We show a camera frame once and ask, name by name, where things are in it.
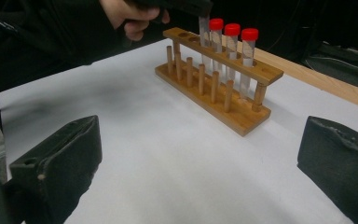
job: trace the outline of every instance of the rack base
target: rack base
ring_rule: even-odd
[[[182,73],[186,73],[186,62],[181,62]],[[199,90],[199,69],[193,66],[193,82],[192,86],[188,87],[186,76],[181,80],[178,79],[176,74],[175,65],[171,74],[169,73],[168,64],[162,64],[156,67],[156,74],[166,82],[170,83],[181,93],[193,100],[199,106],[204,108],[217,119],[225,123],[229,128],[241,136],[245,136],[252,131],[255,127],[269,118],[271,111],[261,105],[258,112],[252,110],[253,100],[250,98],[241,99],[240,94],[236,90],[232,90],[231,104],[228,112],[225,112],[225,98],[226,98],[226,85],[220,84],[217,89],[216,101],[212,103],[212,77],[205,74],[203,94]]]

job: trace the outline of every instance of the white table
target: white table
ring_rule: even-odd
[[[308,116],[358,132],[358,105],[283,76],[267,90],[270,118],[242,137],[155,75],[171,43],[2,92],[7,162],[98,115],[103,162],[66,223],[351,223],[296,157]]]

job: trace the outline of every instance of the rack top bar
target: rack top bar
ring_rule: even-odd
[[[254,60],[253,67],[246,67],[242,65],[242,58],[240,54],[238,54],[237,60],[230,60],[226,56],[225,48],[223,48],[223,53],[215,53],[213,52],[212,48],[204,48],[200,45],[200,37],[190,33],[189,31],[175,27],[164,31],[163,35],[181,45],[184,45],[212,58],[213,60],[229,66],[234,70],[243,73],[266,86],[270,85],[283,76],[282,70],[258,60]]]

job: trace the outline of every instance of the wooden edge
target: wooden edge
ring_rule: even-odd
[[[238,41],[237,51],[241,52],[242,43]],[[285,60],[279,56],[255,48],[255,59],[270,64],[284,71],[284,74],[310,84],[322,91],[327,91],[341,99],[358,105],[358,87],[329,77],[308,67]]]

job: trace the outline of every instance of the sleeve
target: sleeve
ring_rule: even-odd
[[[7,0],[0,10],[0,91],[120,53],[98,0]]]
[[[119,47],[98,0],[20,0],[20,8],[19,38],[64,61],[90,64]]]

